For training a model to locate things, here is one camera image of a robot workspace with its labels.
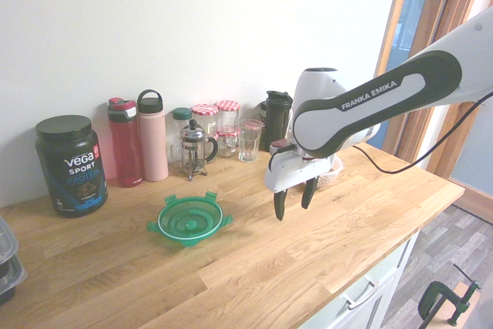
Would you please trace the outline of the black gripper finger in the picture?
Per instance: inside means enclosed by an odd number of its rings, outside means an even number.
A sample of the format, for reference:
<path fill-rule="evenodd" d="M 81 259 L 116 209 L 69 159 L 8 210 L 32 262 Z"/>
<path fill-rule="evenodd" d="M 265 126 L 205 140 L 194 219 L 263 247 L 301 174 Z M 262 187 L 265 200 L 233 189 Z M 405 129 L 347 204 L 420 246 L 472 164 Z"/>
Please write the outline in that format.
<path fill-rule="evenodd" d="M 319 176 L 315 176 L 314 178 L 307 180 L 305 183 L 304 193 L 301 200 L 301 206 L 305 210 L 309 207 L 315 191 L 317 190 L 318 180 Z"/>
<path fill-rule="evenodd" d="M 276 218 L 279 221 L 282 221 L 284 217 L 286 197 L 287 197 L 287 190 L 282 190 L 273 195 L 275 214 L 276 214 Z"/>

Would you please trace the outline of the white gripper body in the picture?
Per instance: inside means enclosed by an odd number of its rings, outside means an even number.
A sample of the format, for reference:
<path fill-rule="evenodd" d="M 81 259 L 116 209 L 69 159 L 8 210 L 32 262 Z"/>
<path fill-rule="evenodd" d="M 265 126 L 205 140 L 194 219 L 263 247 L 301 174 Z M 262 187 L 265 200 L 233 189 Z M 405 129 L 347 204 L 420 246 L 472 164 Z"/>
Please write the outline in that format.
<path fill-rule="evenodd" d="M 267 167 L 264 184 L 273 193 L 279 193 L 312 178 L 328 173 L 335 155 L 327 158 L 303 159 L 296 151 L 290 150 L 273 154 Z"/>

